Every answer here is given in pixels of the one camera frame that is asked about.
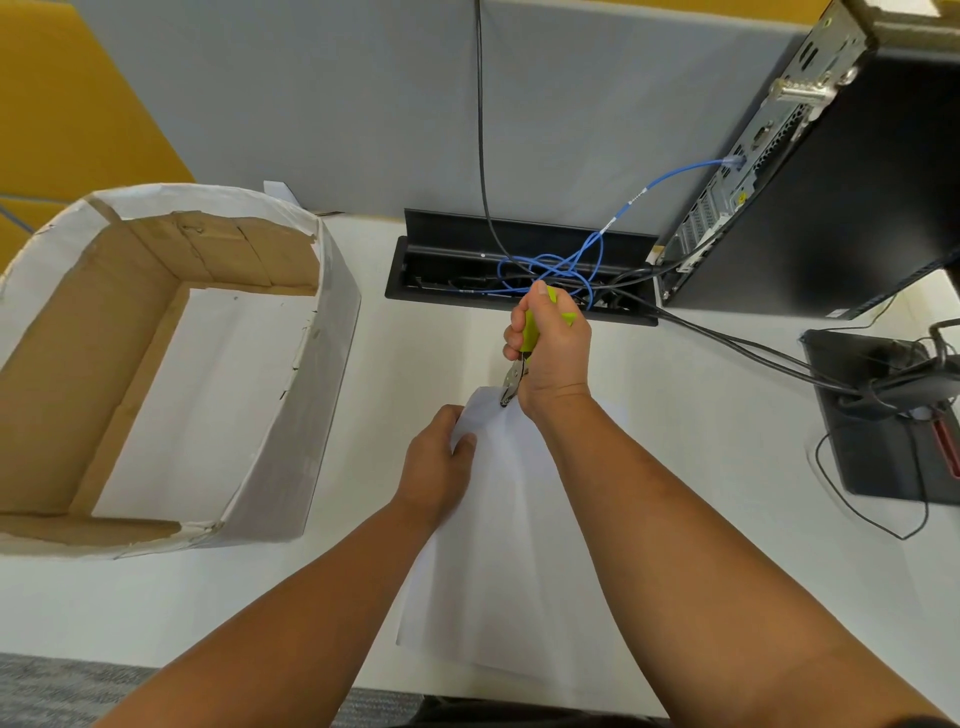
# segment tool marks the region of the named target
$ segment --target cardboard box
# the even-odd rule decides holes
[[[0,553],[298,537],[359,307],[323,222],[258,192],[64,210],[0,278]]]

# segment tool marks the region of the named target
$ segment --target black monitor base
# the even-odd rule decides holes
[[[891,367],[928,358],[916,342],[838,331],[807,331],[803,343],[819,375],[848,383],[886,376]],[[948,401],[933,403],[936,417],[931,421],[897,416],[871,422],[841,409],[841,397],[817,387],[848,492],[960,505],[960,425]]]

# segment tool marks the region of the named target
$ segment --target cable connector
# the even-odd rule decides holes
[[[724,157],[720,160],[721,166],[730,167],[734,172],[739,172],[741,169],[743,169],[743,165],[746,163],[746,155],[730,155],[729,157]]]

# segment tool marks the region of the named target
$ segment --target forearm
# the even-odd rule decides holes
[[[257,599],[103,726],[324,726],[433,531],[398,501]]]
[[[931,713],[595,402],[560,399],[535,419],[612,614],[676,720],[856,728]]]

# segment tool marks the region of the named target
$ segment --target blue ethernet cable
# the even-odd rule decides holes
[[[576,295],[581,291],[587,291],[587,310],[590,310],[593,307],[593,288],[590,285],[590,282],[593,281],[594,277],[597,274],[597,271],[600,269],[600,264],[603,261],[603,236],[613,224],[619,220],[630,207],[639,200],[643,195],[652,190],[658,184],[669,180],[671,177],[675,177],[683,172],[689,172],[692,169],[700,169],[702,167],[712,167],[712,166],[724,166],[724,167],[733,167],[735,169],[740,169],[747,159],[742,155],[724,157],[722,159],[709,159],[708,161],[699,161],[694,164],[687,164],[683,167],[678,167],[677,169],[671,170],[664,175],[660,175],[655,180],[647,184],[643,189],[639,191],[638,194],[634,196],[626,205],[621,207],[617,213],[611,218],[610,222],[607,223],[602,229],[597,232],[592,232],[584,244],[580,247],[573,255],[561,258],[559,255],[554,253],[543,253],[536,255],[535,257],[522,257],[520,255],[515,255],[516,260],[521,263],[525,263],[530,267],[531,271],[535,269],[541,269],[542,273],[537,277],[537,280],[542,280],[545,278],[568,278],[576,279],[580,281],[583,285],[577,290],[573,291],[572,295]],[[599,253],[597,255],[597,261],[593,266],[593,270],[590,272],[589,276],[584,276],[577,271],[577,265],[580,263],[580,258],[583,254],[592,248],[596,243],[600,244]],[[502,259],[496,266],[497,277],[503,280],[503,266],[509,261]],[[495,295],[495,294],[505,294],[505,293],[526,293],[530,290],[529,286],[511,286],[507,283],[504,283],[503,288],[498,288],[493,291],[469,291],[470,293],[482,293],[486,295]]]

